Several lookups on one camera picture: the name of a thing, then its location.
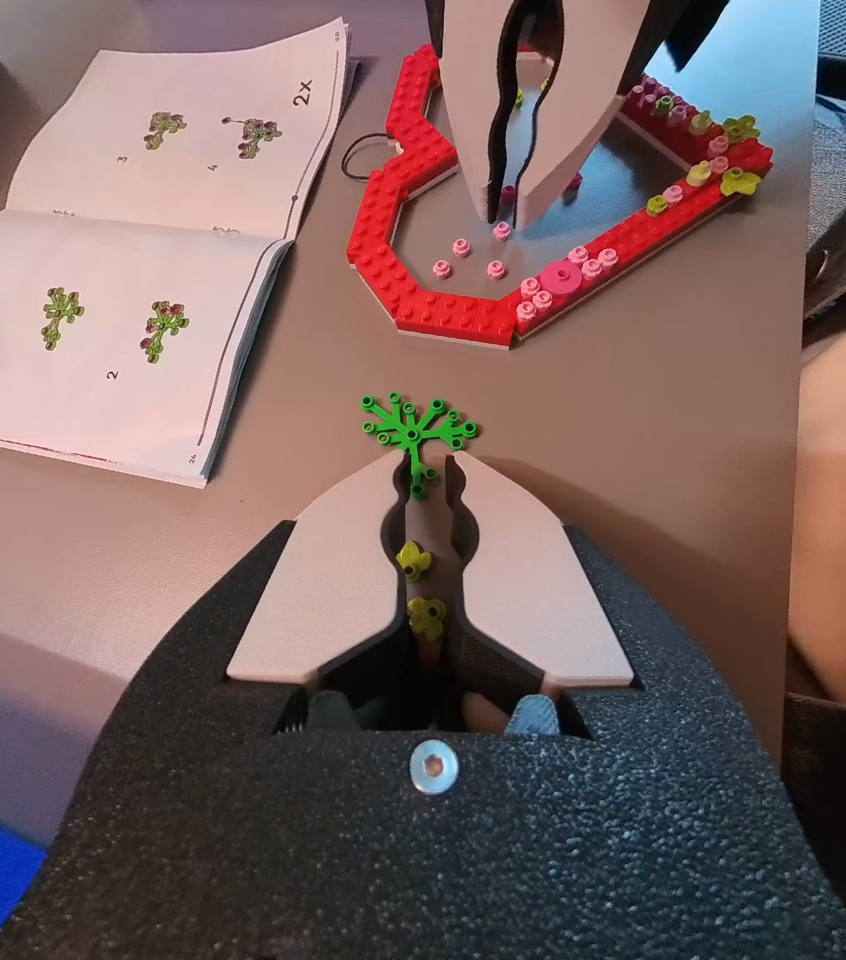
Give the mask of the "group of lime lego leaves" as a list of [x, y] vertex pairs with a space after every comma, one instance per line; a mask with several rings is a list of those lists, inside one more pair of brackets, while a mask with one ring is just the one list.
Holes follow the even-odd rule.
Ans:
[[[415, 541], [408, 540], [396, 556], [396, 561], [405, 575], [408, 586], [417, 584], [432, 564], [433, 557]], [[447, 606], [438, 598], [414, 596], [406, 602], [409, 629], [417, 640], [427, 643], [439, 642], [444, 634]]]

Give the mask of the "red lego heart frame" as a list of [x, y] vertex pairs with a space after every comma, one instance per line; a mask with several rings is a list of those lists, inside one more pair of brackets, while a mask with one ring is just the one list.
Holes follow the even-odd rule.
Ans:
[[404, 58], [384, 134], [401, 152], [369, 175], [347, 245], [350, 266], [404, 334], [508, 350], [633, 271], [731, 204], [751, 197], [773, 167], [751, 115], [714, 123], [656, 78], [643, 75], [616, 120], [684, 173], [625, 220], [502, 298], [429, 290], [393, 248], [405, 202], [456, 172], [450, 140], [426, 117], [441, 82], [432, 44]]

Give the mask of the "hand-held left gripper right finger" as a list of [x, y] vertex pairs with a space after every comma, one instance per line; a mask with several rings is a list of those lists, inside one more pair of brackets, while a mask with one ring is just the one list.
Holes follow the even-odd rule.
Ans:
[[537, 690], [628, 687], [633, 667], [560, 519], [468, 453], [448, 456], [462, 628]]

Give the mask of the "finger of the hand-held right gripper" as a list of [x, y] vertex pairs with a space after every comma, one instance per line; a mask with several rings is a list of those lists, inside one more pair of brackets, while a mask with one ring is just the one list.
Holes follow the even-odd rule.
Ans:
[[517, 93], [517, 1], [443, 4], [440, 78], [453, 144], [478, 217], [498, 215], [507, 167], [507, 127]]
[[620, 109], [618, 92], [649, 1], [557, 2], [562, 46], [534, 108], [532, 146], [517, 177], [516, 228], [561, 196]]

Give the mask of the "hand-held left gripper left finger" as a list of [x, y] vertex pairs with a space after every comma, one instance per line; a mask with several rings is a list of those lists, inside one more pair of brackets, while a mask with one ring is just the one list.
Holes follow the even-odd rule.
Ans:
[[312, 685], [401, 626], [408, 471], [408, 454], [383, 454], [298, 514], [229, 679]]

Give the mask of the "green lego plant piece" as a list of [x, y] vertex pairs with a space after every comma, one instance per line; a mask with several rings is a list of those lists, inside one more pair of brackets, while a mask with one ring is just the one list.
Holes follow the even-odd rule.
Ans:
[[466, 420], [459, 410], [450, 408], [442, 398], [435, 398], [423, 412], [404, 400], [397, 391], [388, 395], [388, 409], [371, 394], [360, 399], [360, 408], [367, 415], [362, 432], [376, 438], [381, 447], [394, 447], [409, 456], [407, 490], [414, 500], [428, 497], [430, 486], [440, 480], [438, 471], [421, 458], [420, 449], [429, 441], [441, 441], [450, 450], [465, 450], [469, 441], [480, 435], [480, 426]]

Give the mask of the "lego instruction booklet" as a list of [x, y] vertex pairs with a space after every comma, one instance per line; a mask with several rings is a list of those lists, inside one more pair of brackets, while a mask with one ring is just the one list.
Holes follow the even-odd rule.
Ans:
[[0, 210], [0, 447], [203, 488], [345, 102], [338, 17], [103, 50]]

